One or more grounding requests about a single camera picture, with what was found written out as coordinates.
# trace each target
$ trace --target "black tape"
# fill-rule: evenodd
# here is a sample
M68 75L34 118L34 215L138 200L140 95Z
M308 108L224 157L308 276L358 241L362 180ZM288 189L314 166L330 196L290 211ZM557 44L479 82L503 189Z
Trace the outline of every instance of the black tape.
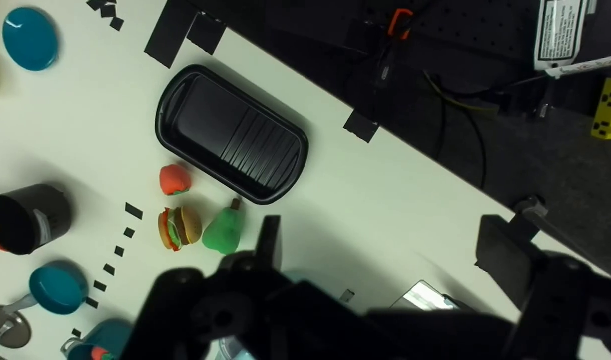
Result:
M96 287L96 290L100 290L100 291L106 291L108 285L106 285L104 281L94 279L94 281L92 281L92 287Z
M196 14L198 5L190 0L168 0L148 39L146 54L170 67Z
M124 247L122 246L114 246L114 254L124 257Z
M126 227L126 229L124 229L124 235L126 235L126 238L132 238L132 235L134 235L134 229L132 229L132 227Z
M352 111L344 128L370 144L374 134L380 130L380 123L368 120L360 111Z
M116 32L120 32L122 25L124 25L124 19L122 19L122 17L114 17L114 19L110 21L110 27L114 27Z
M144 218L144 211L138 209L136 205L132 205L130 201L126 201L126 211L132 213L132 215L136 215L138 220Z
M222 21L216 21L206 15L196 15L188 39L196 45L200 45L204 51L214 54L218 48L222 36L226 32L226 25Z
M110 276L114 276L114 265L104 264L104 272L108 272Z
M88 0L88 5L96 12L102 8L102 0Z
M100 307L100 302L92 300L92 298L86 298L84 300L90 307Z
M106 4L104 8L102 8L102 17L114 17L118 12L114 9L114 4Z

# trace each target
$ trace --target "white surface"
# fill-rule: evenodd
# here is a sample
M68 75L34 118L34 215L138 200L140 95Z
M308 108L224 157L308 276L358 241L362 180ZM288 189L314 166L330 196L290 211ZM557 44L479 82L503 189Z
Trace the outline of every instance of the white surface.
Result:
M20 4L26 2L0 0L0 24ZM364 144L344 130L348 105L232 32L214 58L186 41L172 70L160 66L144 48L162 0L122 0L120 33L84 0L34 4L56 19L62 54L54 67L30 74L8 59L0 39L0 192L58 180L76 198L76 223L28 257L0 251L0 304L24 293L30 272L54 257L76 260L88 277L108 281L108 291L92 290L100 307L84 305L68 318L40 307L24 312L34 339L18 351L0 348L2 356L58 357L72 328L86 334L104 318L134 318L166 267L198 265L212 273L220 255L200 244L166 251L156 215L190 200L208 222L234 193L200 171L190 196L160 193L158 169L176 157L154 136L154 109L178 70L220 67L216 59L284 102L312 145L286 198L272 205L248 204L242 247L254 246L266 213L282 213L286 272L312 277L334 296L352 287L354 309L390 305L426 279L475 307L517 318L501 290L473 265L479 215L509 211L402 139L380 130ZM144 222L128 215L124 201L140 205ZM122 235L126 226L136 227L134 239ZM126 247L124 257L112 254L116 244ZM537 244L567 251L545 235ZM106 261L118 267L114 277L102 272Z

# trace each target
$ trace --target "white sticker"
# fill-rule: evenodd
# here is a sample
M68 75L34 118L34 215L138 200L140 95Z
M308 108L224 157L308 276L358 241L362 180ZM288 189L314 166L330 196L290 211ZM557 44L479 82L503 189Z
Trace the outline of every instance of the white sticker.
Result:
M541 0L535 70L571 64L581 48L587 0Z
M52 239L48 215L40 209L32 209L32 211L34 211L34 218L38 220L38 226L40 226L40 244L44 246Z
M460 309L450 298L446 298L442 291L434 290L424 279L418 281L404 298L424 312Z

